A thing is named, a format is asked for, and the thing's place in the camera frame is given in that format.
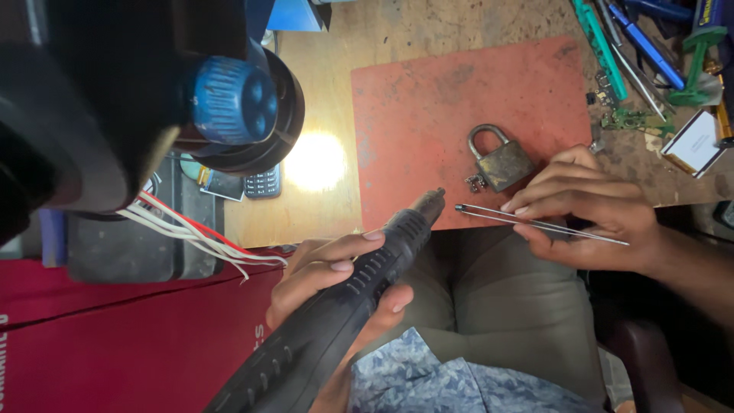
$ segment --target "brass padlock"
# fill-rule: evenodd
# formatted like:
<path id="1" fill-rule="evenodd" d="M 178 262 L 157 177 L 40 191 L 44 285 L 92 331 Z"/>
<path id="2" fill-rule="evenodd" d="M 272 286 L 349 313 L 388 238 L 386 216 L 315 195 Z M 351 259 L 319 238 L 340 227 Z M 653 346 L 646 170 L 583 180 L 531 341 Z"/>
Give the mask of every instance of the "brass padlock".
<path id="1" fill-rule="evenodd" d="M 474 137 L 482 131 L 496 134 L 502 142 L 499 148 L 484 156 L 480 155 L 474 146 Z M 507 139 L 502 129 L 495 125 L 485 123 L 471 129 L 469 149 L 477 158 L 476 167 L 479 169 L 479 173 L 464 179 L 464 182 L 469 184 L 471 192 L 478 191 L 480 187 L 491 186 L 492 190 L 498 193 L 535 170 L 535 165 L 520 143 Z"/>

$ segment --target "desk surface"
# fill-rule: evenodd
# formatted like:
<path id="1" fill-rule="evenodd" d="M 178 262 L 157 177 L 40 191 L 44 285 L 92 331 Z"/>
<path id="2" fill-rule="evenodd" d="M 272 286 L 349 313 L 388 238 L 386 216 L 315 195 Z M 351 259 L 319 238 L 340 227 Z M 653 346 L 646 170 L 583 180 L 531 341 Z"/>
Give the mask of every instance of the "desk surface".
<path id="1" fill-rule="evenodd" d="M 649 21 L 641 25 L 657 34 Z M 278 198 L 225 203 L 227 237 L 249 248 L 363 230 L 352 69 L 558 35 L 576 40 L 585 89 L 596 89 L 600 67 L 568 0 L 359 0 L 333 4 L 328 33 L 279 32 L 280 57 L 298 78 L 306 100 L 303 132 L 283 162 Z M 629 84 L 628 90 L 623 106 L 646 109 Z M 598 124 L 606 110 L 590 106 L 592 123 Z M 682 108 L 676 124 L 682 126 L 694 113 Z M 660 159 L 658 138 L 637 131 L 601 135 L 606 148 L 598 158 L 604 168 L 640 184 L 656 206 L 734 198 L 734 171 L 721 168 L 731 165 L 727 159 L 715 166 L 721 172 L 714 169 L 693 179 Z"/>

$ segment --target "blue focus knob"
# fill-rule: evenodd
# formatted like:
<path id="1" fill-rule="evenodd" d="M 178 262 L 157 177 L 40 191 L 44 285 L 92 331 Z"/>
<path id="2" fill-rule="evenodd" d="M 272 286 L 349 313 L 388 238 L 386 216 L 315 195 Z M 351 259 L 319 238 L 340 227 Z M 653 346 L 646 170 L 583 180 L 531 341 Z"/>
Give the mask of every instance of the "blue focus knob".
<path id="1" fill-rule="evenodd" d="M 211 142 L 258 142 L 275 125 L 275 85 L 267 73 L 248 62 L 209 57 L 196 76 L 192 112 L 199 133 Z"/>

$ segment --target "olive green pants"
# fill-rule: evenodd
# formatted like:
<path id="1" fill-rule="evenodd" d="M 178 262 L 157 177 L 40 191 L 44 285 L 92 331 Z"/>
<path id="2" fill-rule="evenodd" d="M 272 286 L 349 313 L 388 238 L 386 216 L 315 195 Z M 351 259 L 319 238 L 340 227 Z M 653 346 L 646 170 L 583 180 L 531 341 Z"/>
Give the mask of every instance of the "olive green pants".
<path id="1" fill-rule="evenodd" d="M 447 245 L 452 258 L 438 259 Z M 415 327 L 441 362 L 506 367 L 604 402 L 584 283 L 572 268 L 533 256 L 510 226 L 435 231 L 399 282 L 415 293 L 402 323 L 357 356 Z"/>

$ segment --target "heat gun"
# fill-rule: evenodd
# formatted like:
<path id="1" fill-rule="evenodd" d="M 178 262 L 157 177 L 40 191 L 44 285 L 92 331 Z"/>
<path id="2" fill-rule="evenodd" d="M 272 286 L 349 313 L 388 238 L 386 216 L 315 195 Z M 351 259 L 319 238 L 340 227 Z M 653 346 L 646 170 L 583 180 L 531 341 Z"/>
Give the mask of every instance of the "heat gun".
<path id="1" fill-rule="evenodd" d="M 424 193 L 382 227 L 385 244 L 354 260 L 354 273 L 299 307 L 227 381 L 204 412 L 306 413 L 377 309 L 382 293 L 431 237 L 446 201 Z"/>

